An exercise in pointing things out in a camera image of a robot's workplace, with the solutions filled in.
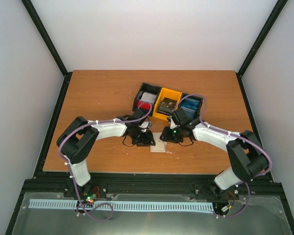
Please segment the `beige card holder wallet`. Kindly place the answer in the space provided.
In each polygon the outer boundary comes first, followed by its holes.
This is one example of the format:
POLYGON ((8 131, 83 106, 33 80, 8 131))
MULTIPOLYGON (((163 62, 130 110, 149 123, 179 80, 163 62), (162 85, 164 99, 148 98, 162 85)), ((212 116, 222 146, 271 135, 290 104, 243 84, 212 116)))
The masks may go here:
POLYGON ((160 132, 153 133, 153 139, 155 141, 155 146, 153 146, 153 145, 150 146, 151 153, 165 153, 166 152, 167 142, 162 141, 160 139, 160 136, 161 136, 160 132))

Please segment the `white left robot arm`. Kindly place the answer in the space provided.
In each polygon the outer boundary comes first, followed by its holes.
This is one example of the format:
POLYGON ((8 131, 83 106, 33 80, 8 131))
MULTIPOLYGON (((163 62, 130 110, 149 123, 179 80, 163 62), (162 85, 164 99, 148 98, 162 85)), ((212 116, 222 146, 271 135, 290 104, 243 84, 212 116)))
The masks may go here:
POLYGON ((91 176, 86 158, 96 141, 111 137, 130 137, 133 146, 155 146, 150 127, 147 113, 139 109, 131 115, 110 120, 91 121, 82 116, 76 117, 56 142, 60 156, 69 167, 70 177, 76 183, 76 193, 81 197, 91 194, 91 176))

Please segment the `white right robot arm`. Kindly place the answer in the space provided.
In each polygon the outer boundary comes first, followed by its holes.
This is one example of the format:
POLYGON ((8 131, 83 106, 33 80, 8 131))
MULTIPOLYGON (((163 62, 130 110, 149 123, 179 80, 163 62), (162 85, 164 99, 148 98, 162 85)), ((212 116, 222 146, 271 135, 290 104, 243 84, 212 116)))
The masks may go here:
POLYGON ((191 143, 205 142, 228 154, 230 167, 214 179, 220 190, 265 175, 272 167, 269 155, 251 131, 227 131, 204 122, 201 117, 191 120, 180 108, 169 116, 169 121, 170 126, 163 129, 161 140, 181 144, 189 138, 191 143))

